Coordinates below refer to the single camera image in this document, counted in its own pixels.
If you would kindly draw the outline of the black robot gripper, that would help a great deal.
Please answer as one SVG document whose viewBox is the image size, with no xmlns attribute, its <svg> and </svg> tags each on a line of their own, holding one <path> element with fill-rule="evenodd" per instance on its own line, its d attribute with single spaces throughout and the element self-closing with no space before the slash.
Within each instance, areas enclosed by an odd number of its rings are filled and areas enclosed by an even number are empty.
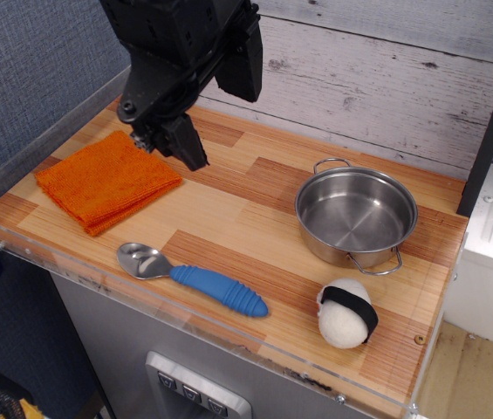
<svg viewBox="0 0 493 419">
<path fill-rule="evenodd" d="M 162 120 L 135 127 L 131 137 L 136 146 L 174 157 L 190 171 L 208 166 L 199 134 L 183 113 L 211 80 L 239 99 L 258 100 L 263 43 L 256 5 L 104 1 L 101 6 L 131 60 L 119 118 L 125 123 Z"/>
</svg>

